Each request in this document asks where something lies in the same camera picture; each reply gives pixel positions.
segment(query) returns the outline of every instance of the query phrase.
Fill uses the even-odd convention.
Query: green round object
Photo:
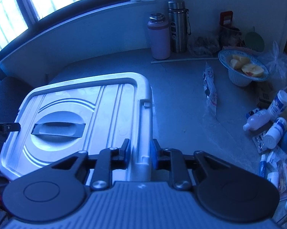
[[[244,39],[245,45],[247,48],[252,49],[257,52],[263,52],[264,51],[264,40],[262,37],[255,33],[255,32],[250,32],[245,35]]]

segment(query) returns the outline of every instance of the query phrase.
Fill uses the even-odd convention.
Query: white storage bin lid
[[[22,102],[0,154],[0,171],[14,180],[74,152],[98,154],[131,140],[127,170],[113,181],[150,180],[152,93],[137,73],[87,77],[39,87]]]

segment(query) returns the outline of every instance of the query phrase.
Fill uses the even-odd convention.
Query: tied plastic bag
[[[187,49],[194,57],[213,57],[220,50],[219,37],[208,32],[204,36],[193,34],[188,39]]]
[[[279,53],[278,44],[273,43],[273,51],[266,53],[258,59],[269,70],[268,82],[274,91],[279,91],[287,86],[287,56]]]
[[[204,92],[207,99],[207,106],[210,111],[215,115],[217,110],[218,95],[215,89],[213,69],[206,62],[206,69],[203,72]]]

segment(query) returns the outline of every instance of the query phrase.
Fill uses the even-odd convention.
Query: window sill
[[[103,13],[108,13],[110,11],[113,11],[113,10],[118,10],[118,9],[124,9],[124,8],[128,8],[128,7],[136,7],[136,6],[145,6],[145,5],[150,5],[150,4],[156,4],[156,1],[155,0],[142,0],[140,2],[136,2],[136,3],[133,3],[133,2],[123,2],[123,3],[117,3],[117,4],[113,4],[113,5],[110,5],[110,6],[106,6],[106,7],[103,7],[103,8],[98,8],[98,9],[95,9],[95,10],[92,10],[90,12],[87,12],[87,13],[84,13],[84,14],[81,14],[81,15],[78,15],[78,16],[75,16],[71,19],[68,19],[66,21],[63,21],[45,31],[43,31],[42,33],[38,34],[37,36],[33,37],[32,39],[26,41],[24,44],[20,45],[18,48],[16,48],[15,50],[13,50],[12,52],[10,52],[9,54],[7,54],[7,56],[5,56],[3,59],[0,60],[0,65],[5,61],[5,59],[7,59],[9,56],[11,56],[14,52],[18,51],[20,48],[22,48],[23,46],[27,45],[29,42],[33,41],[34,39],[42,36],[43,34],[55,29],[55,28],[58,28],[64,24],[67,24],[67,23],[73,23],[73,22],[76,22],[76,21],[79,21],[85,17],[90,17],[90,16],[95,16],[95,15],[98,15],[98,14],[103,14]]]

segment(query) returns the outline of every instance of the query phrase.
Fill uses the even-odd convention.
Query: thermos lid
[[[164,22],[166,17],[162,13],[155,13],[150,15],[150,21],[152,22]]]
[[[183,0],[171,0],[168,1],[168,6],[170,9],[183,9],[185,7],[185,1]]]

